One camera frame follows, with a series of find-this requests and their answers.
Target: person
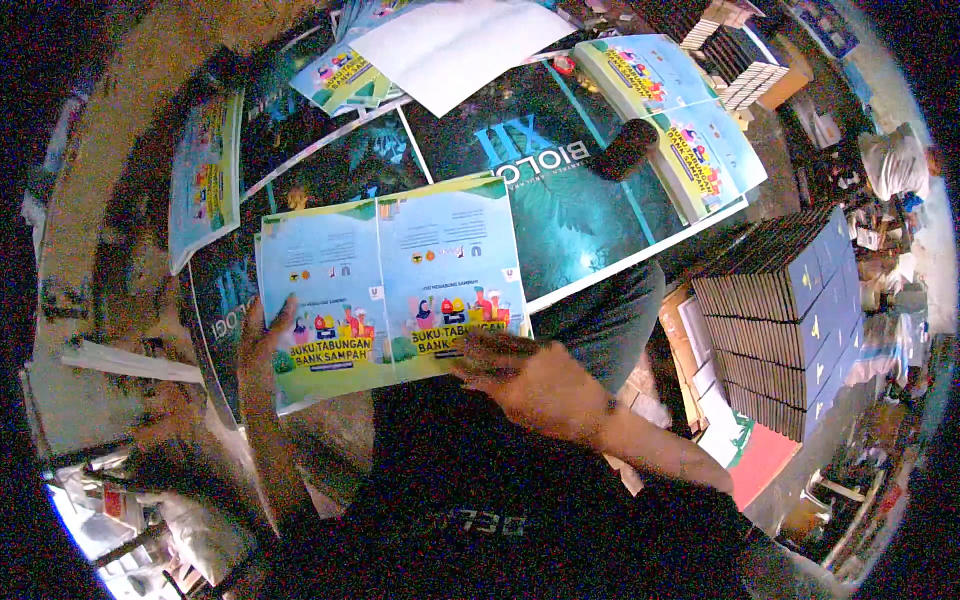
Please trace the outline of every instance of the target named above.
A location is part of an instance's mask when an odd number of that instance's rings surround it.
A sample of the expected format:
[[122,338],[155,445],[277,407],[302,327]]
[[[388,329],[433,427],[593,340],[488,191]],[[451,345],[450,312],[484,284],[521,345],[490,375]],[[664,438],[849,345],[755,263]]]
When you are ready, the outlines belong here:
[[866,187],[887,202],[895,194],[913,192],[926,198],[930,178],[939,177],[943,166],[936,146],[924,146],[909,123],[885,135],[861,133],[828,149],[828,188],[839,193]]
[[[663,289],[656,262],[635,266],[533,315],[536,342],[471,333],[454,375],[374,390],[370,479],[327,520],[274,409],[296,301],[265,328],[255,300],[238,383],[278,531],[259,597],[749,597],[730,475],[615,401]],[[636,497],[602,454],[642,473]]]

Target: red board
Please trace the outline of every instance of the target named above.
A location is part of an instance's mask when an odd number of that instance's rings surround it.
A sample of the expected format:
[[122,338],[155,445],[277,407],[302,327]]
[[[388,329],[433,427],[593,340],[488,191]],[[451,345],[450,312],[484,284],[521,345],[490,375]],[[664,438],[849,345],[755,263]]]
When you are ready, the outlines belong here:
[[730,469],[736,508],[742,511],[756,500],[799,449],[799,443],[755,424],[740,462]]

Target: black t-shirt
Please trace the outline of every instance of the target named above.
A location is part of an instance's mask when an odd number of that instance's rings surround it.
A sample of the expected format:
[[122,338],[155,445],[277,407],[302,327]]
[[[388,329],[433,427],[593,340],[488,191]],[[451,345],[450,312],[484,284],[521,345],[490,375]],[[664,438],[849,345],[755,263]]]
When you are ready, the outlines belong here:
[[261,598],[746,597],[728,495],[646,476],[632,497],[601,456],[446,391],[398,399],[342,518],[283,525]]

